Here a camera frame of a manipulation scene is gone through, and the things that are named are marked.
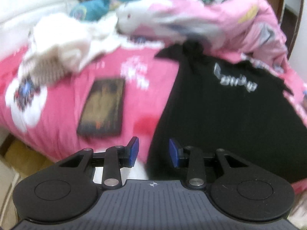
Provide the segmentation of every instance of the blue and red pattern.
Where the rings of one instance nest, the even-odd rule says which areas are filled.
[[[22,79],[14,94],[14,102],[22,112],[28,105],[31,106],[34,95],[40,93],[40,87],[33,84],[30,77]]]

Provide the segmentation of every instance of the red patch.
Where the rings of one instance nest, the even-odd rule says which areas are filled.
[[[144,116],[135,122],[133,126],[133,133],[135,135],[149,135],[153,136],[156,130],[159,117],[155,116]]]

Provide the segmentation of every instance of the circular black cover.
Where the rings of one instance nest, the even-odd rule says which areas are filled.
[[[211,187],[214,203],[235,218],[267,222],[289,213],[294,201],[291,185],[261,168],[231,168]]]
[[[20,216],[38,222],[71,220],[96,202],[97,187],[82,172],[51,166],[21,181],[13,193]]]

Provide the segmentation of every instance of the yellow floor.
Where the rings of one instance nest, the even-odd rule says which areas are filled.
[[[5,160],[25,178],[53,163],[42,154],[28,148],[19,140],[13,141],[6,154]]]

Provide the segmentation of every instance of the crumpled blanket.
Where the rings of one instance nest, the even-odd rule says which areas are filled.
[[[117,10],[118,28],[166,42],[201,41],[207,53],[219,49],[252,53],[268,65],[289,69],[286,37],[266,0],[137,0]]]
[[[30,76],[34,85],[49,85],[79,73],[98,55],[120,46],[116,23],[114,12],[96,23],[81,23],[62,13],[43,17],[30,32],[19,76]]]

